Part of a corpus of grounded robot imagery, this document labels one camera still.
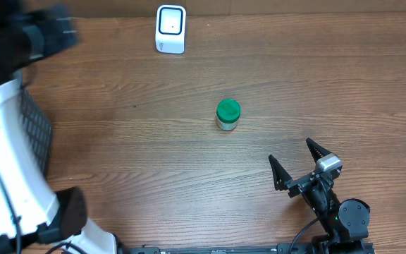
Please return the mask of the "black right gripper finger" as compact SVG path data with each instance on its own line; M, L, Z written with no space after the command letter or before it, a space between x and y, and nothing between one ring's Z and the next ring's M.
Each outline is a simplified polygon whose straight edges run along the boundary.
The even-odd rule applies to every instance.
M293 181L290 174L282 167L280 162L273 156L269 155L269 163L273 173L274 188L276 191L288 190L288 184Z
M331 151L325 149L324 147L320 146L318 143L313 141L311 138L306 139L307 147L312 154L312 157L315 162L317 162L322 157L325 157L331 154Z

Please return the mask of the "green lid jar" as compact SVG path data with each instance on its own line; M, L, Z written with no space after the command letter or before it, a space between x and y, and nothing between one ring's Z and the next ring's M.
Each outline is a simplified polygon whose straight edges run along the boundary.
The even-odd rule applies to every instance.
M237 127L241 115L241 106L234 99L223 99L216 109L216 123L223 131L231 131Z

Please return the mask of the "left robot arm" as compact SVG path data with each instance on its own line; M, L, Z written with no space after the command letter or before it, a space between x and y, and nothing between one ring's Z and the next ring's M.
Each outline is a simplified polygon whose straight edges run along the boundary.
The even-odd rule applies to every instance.
M76 45L68 8L25 11L0 1L0 253L33 243L64 253L122 253L87 214L77 187L53 191L44 177L52 127L27 93L23 69Z

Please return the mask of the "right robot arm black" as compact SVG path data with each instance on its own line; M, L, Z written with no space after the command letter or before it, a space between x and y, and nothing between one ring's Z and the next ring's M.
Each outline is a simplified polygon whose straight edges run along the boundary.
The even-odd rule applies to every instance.
M370 206L356 198L341 202L333 192L334 180L343 168L341 159L311 138L306 139L306 144L315 167L298 179L293 179L280 162L269 155L274 188L288 191L290 198L302 196L316 215L291 243L279 243L277 252L374 253L374 246L364 242L369 236Z

